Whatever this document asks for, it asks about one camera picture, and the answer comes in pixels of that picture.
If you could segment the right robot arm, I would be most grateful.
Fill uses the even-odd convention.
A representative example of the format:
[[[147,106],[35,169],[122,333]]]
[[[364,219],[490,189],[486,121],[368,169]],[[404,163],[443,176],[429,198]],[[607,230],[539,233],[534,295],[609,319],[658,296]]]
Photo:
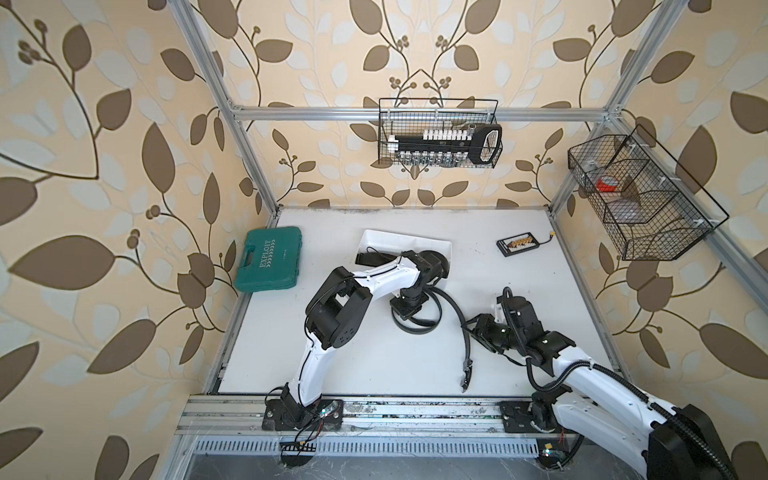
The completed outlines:
[[[466,337],[526,371],[529,401],[503,401],[508,432],[574,432],[564,454],[545,454],[545,468],[562,468],[585,440],[622,460],[645,479],[735,479],[738,474],[701,409],[662,400],[597,363],[566,335],[547,330],[533,305],[504,289],[491,313],[461,323]]]

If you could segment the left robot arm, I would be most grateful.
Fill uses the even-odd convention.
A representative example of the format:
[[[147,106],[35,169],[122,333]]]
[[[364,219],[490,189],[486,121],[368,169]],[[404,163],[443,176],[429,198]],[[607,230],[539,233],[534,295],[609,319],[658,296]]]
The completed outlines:
[[[280,394],[289,423],[303,427],[319,416],[324,378],[341,347],[357,334],[370,304],[391,295],[400,317],[416,314],[430,299],[428,289],[446,278],[450,263],[433,250],[403,251],[368,270],[334,269],[305,309],[303,358]]]

